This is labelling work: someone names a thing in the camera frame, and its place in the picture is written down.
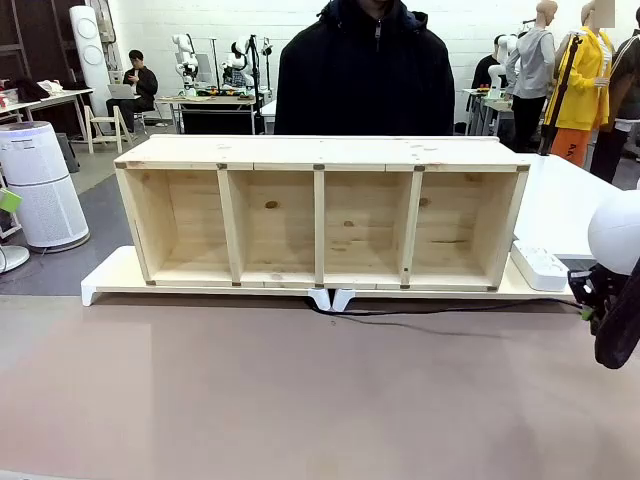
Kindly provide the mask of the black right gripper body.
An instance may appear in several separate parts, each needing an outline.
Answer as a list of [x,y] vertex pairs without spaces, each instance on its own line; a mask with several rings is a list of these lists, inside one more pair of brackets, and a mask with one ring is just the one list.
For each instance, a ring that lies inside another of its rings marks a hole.
[[608,294],[607,270],[596,263],[589,269],[571,269],[568,285],[578,304],[591,310],[603,310]]

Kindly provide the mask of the white power strip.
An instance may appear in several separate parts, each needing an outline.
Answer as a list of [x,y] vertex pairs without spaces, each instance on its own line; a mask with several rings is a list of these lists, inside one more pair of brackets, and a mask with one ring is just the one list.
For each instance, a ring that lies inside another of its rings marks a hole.
[[544,248],[515,240],[510,258],[533,290],[562,292],[568,285],[567,267]]

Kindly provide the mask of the white side table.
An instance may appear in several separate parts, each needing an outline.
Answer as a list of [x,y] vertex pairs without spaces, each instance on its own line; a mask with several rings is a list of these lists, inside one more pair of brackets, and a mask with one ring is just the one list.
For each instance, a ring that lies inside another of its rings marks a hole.
[[531,165],[515,238],[561,260],[591,260],[587,235],[592,216],[621,190],[558,156],[522,157]]

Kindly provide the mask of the mannequin in brown jacket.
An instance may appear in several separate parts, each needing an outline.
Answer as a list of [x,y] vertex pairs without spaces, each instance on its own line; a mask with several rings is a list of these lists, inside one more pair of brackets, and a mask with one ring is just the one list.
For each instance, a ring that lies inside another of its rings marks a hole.
[[599,129],[590,173],[612,183],[629,133],[640,124],[640,25],[614,55],[608,92],[609,117]]

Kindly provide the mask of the black and yellow tripod stand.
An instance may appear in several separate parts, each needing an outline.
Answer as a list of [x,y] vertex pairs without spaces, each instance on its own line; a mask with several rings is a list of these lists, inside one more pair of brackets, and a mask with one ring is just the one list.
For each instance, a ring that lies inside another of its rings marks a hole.
[[541,156],[548,156],[550,154],[551,147],[557,132],[557,128],[556,128],[557,120],[561,110],[562,102],[564,100],[564,96],[568,89],[571,68],[573,66],[574,59],[578,51],[579,45],[582,43],[582,38],[584,36],[585,36],[585,32],[581,30],[573,31],[569,36],[570,41],[568,43],[567,49],[565,50],[566,65],[564,69],[559,69],[560,82],[557,85],[556,101],[553,106],[552,114],[551,114],[549,123],[547,124],[547,127],[545,129],[544,136],[542,138],[540,148],[539,148],[539,154]]

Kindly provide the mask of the mannequin in yellow jacket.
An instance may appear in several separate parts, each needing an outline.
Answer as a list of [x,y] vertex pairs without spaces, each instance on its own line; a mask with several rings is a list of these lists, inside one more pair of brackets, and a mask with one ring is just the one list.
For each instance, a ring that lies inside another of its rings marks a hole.
[[[571,68],[567,92],[557,120],[557,132],[550,153],[575,166],[583,167],[592,132],[603,126],[609,117],[609,81],[615,47],[602,25],[598,0],[590,0],[581,10],[585,32]],[[566,65],[566,53],[557,62]],[[544,125],[549,123],[556,101],[557,85],[546,109]]]

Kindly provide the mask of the mannequin in grey hoodie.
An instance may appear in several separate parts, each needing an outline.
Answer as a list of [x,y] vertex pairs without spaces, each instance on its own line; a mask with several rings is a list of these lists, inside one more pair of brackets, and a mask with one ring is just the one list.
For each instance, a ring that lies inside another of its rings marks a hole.
[[528,150],[553,81],[554,38],[547,27],[554,20],[557,9],[554,0],[540,0],[536,5],[534,26],[517,40],[506,63],[505,99],[511,102],[514,114],[513,149],[517,153]]

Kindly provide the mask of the wooden four-compartment shelf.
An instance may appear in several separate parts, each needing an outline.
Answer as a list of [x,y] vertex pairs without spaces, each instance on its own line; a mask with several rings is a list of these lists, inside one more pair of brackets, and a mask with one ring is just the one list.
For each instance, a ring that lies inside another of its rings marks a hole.
[[115,171],[151,286],[491,292],[530,166],[494,137],[155,135]]

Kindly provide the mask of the person in black hooded coat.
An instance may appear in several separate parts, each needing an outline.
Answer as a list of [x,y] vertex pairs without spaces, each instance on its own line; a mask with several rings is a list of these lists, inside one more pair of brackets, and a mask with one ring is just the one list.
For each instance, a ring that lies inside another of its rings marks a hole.
[[402,0],[329,0],[280,55],[274,132],[450,136],[445,43]]

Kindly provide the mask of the black light stand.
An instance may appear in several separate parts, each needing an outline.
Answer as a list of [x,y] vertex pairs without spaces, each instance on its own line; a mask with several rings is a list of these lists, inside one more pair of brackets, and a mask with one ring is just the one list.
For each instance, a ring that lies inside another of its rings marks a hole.
[[273,45],[268,37],[259,40],[252,34],[249,37],[249,54],[251,60],[251,77],[254,90],[258,93],[270,94],[271,65],[270,57],[273,53]]

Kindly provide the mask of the wooden top work table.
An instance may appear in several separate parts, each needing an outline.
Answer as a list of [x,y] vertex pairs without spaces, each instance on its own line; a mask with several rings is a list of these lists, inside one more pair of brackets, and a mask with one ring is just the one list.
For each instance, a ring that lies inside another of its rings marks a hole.
[[166,106],[178,134],[261,135],[265,121],[256,100],[249,96],[158,97]]

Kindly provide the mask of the seated person in black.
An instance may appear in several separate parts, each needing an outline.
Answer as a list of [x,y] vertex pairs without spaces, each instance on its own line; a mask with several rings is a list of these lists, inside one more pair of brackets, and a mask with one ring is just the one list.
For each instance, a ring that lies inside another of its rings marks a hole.
[[118,107],[127,131],[133,134],[134,116],[155,109],[158,81],[154,72],[144,64],[144,55],[140,50],[130,50],[128,56],[132,68],[124,73],[123,84],[132,91],[132,98],[111,98],[106,101],[106,108],[108,115],[112,116],[114,108]]

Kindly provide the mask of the white tower fan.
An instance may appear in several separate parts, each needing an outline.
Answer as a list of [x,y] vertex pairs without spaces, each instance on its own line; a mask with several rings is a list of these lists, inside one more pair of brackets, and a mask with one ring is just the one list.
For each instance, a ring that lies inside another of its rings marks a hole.
[[96,116],[105,116],[106,102],[111,98],[110,79],[95,11],[86,5],[73,6],[69,15],[83,78],[87,87],[93,90],[90,94],[92,111]]

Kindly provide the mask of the white cylindrical air purifier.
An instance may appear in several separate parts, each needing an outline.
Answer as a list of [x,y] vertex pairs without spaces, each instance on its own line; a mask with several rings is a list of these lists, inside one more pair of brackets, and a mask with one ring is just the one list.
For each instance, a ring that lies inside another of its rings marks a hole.
[[0,166],[17,209],[26,244],[56,253],[89,237],[77,192],[52,125],[34,121],[0,125]]

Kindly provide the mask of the white floor fan base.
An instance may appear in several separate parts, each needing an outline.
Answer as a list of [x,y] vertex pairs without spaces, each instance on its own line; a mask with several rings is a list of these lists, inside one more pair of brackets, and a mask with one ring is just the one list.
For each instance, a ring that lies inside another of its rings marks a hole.
[[0,245],[0,274],[19,268],[30,259],[29,250],[22,246]]

